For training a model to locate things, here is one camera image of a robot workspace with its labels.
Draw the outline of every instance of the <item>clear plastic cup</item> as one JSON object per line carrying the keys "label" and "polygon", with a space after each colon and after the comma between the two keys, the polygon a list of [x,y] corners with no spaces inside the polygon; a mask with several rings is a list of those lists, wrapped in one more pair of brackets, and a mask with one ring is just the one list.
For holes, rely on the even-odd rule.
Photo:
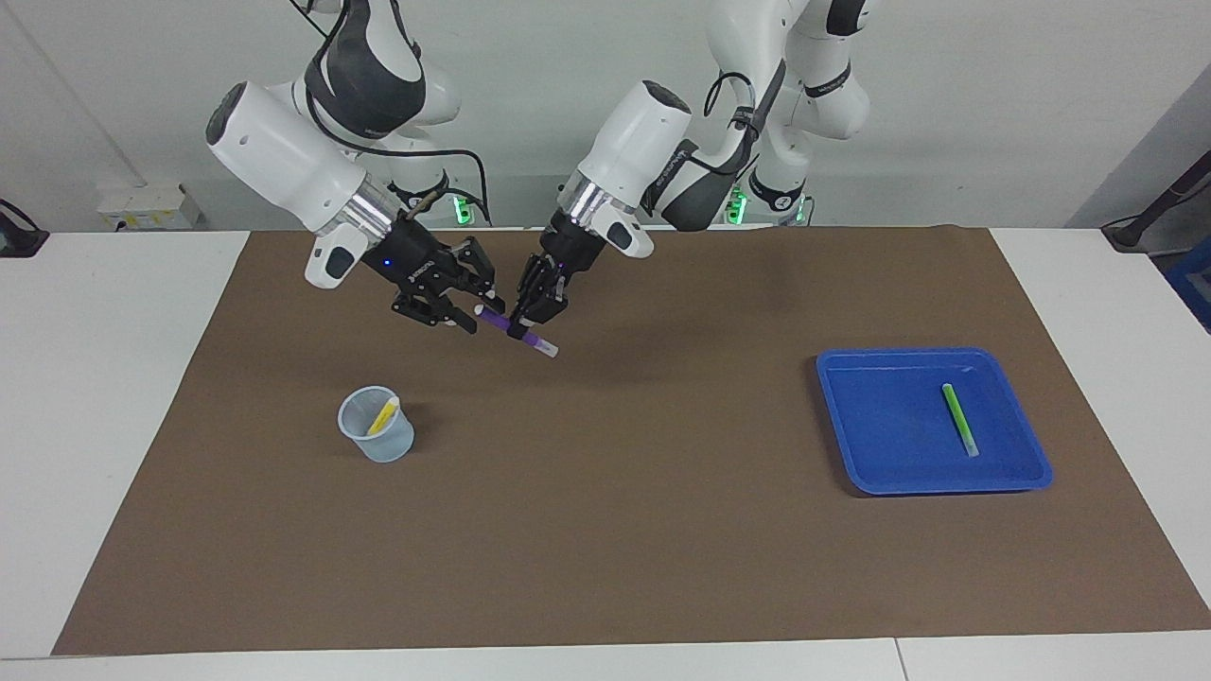
{"label": "clear plastic cup", "polygon": [[403,407],[395,410],[391,420],[383,430],[367,435],[383,405],[396,394],[381,385],[369,385],[356,390],[345,397],[337,412],[337,425],[340,433],[354,441],[368,459],[377,463],[390,463],[412,448],[417,433],[412,423],[403,416]]}

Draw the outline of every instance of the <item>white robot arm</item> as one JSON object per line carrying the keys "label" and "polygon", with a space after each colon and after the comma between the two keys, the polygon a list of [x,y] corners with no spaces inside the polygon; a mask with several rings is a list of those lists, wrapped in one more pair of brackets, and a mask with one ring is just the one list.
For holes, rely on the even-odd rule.
{"label": "white robot arm", "polygon": [[[850,76],[846,39],[878,1],[716,0],[707,42],[719,76],[707,109],[724,81],[739,103],[722,148],[700,155],[694,142],[678,142],[689,108],[654,82],[633,87],[564,185],[539,239],[543,253],[530,256],[518,285],[509,334],[521,338],[566,309],[572,275],[587,270],[604,244],[631,257],[650,254],[637,208],[659,212],[679,231],[710,227],[748,172],[758,143],[770,156],[757,162],[770,190],[754,194],[793,208],[808,165],[800,131],[844,138],[866,119],[869,101]],[[791,188],[785,198],[771,194],[784,185]]]}
{"label": "white robot arm", "polygon": [[[737,183],[750,214],[794,221],[810,165],[808,133],[849,139],[866,122],[871,99],[853,75],[850,39],[879,2],[811,0],[794,24],[786,45],[787,80],[767,119],[758,159]],[[742,211],[734,217],[739,222]]]}
{"label": "white robot arm", "polygon": [[[308,281],[334,288],[363,262],[398,286],[395,311],[474,333],[475,320],[447,293],[465,291],[504,311],[490,261],[474,238],[450,247],[413,219],[426,201],[457,191],[444,171],[420,160],[471,155],[434,149],[415,126],[450,120],[458,109],[444,75],[421,65],[396,0],[344,0],[306,73],[271,88],[236,85],[206,138],[228,170],[316,235]],[[351,161],[357,153],[392,156],[396,181],[403,174],[427,189],[384,187]]]}

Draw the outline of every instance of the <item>white power strip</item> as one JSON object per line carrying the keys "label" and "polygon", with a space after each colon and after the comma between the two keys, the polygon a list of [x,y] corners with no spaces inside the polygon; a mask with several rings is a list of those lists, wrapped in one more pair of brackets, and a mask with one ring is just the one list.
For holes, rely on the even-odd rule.
{"label": "white power strip", "polygon": [[197,229],[205,219],[179,184],[108,193],[97,212],[114,231]]}

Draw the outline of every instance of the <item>brown paper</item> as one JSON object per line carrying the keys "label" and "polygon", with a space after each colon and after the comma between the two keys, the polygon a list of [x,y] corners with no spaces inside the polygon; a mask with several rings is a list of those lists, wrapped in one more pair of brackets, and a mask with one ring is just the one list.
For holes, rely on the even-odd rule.
{"label": "brown paper", "polygon": [[[501,291],[536,240],[483,236]],[[655,241],[576,277],[551,360],[254,234],[54,653],[1211,628],[987,231]],[[814,357],[899,345],[991,350],[1054,485],[856,492]],[[415,424],[396,463],[337,430],[367,384]]]}

